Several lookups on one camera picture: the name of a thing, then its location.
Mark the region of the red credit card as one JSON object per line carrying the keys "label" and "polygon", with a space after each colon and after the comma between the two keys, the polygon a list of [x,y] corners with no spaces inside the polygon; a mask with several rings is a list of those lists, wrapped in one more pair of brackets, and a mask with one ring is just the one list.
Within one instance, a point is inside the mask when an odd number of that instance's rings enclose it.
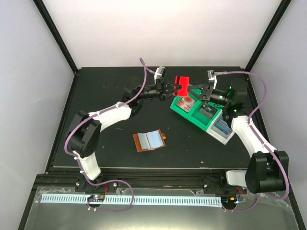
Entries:
{"label": "red credit card", "polygon": [[176,76],[175,77],[175,84],[178,85],[178,86],[175,86],[174,90],[178,89],[178,91],[173,93],[173,95],[174,96],[180,96],[180,97],[188,96],[189,80],[190,80],[190,77]]}

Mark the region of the brown leather card holder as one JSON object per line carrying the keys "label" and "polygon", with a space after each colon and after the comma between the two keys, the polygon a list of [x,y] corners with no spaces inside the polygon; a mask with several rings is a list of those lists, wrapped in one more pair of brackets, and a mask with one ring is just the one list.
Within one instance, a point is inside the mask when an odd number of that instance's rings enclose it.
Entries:
{"label": "brown leather card holder", "polygon": [[166,135],[160,129],[147,133],[135,133],[133,139],[137,152],[151,151],[166,146]]}

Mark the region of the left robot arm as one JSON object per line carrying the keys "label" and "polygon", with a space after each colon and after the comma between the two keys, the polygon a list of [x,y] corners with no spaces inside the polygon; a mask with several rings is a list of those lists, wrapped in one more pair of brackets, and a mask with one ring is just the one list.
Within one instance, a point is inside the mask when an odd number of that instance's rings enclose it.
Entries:
{"label": "left robot arm", "polygon": [[103,186],[103,179],[99,177],[101,169],[95,156],[100,133],[136,115],[142,107],[143,99],[156,97],[165,101],[182,89],[177,82],[165,81],[162,77],[157,78],[154,84],[145,83],[136,76],[127,78],[120,102],[96,112],[79,111],[69,126],[64,151],[77,161],[80,173],[85,176],[86,185],[92,191],[98,191]]}

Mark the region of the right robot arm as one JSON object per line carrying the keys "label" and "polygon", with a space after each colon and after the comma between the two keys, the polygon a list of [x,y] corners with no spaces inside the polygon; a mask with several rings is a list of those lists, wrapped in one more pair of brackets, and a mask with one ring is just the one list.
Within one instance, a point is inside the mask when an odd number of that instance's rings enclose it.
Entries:
{"label": "right robot arm", "polygon": [[188,87],[188,92],[203,102],[223,107],[223,120],[237,134],[250,154],[246,170],[229,170],[219,179],[218,187],[223,193],[230,193],[235,186],[248,189],[251,193],[272,193],[284,191],[281,199],[290,192],[288,180],[289,157],[285,151],[278,151],[259,132],[251,116],[247,115],[244,100],[248,84],[242,79],[233,79],[226,91],[214,88],[208,82]]}

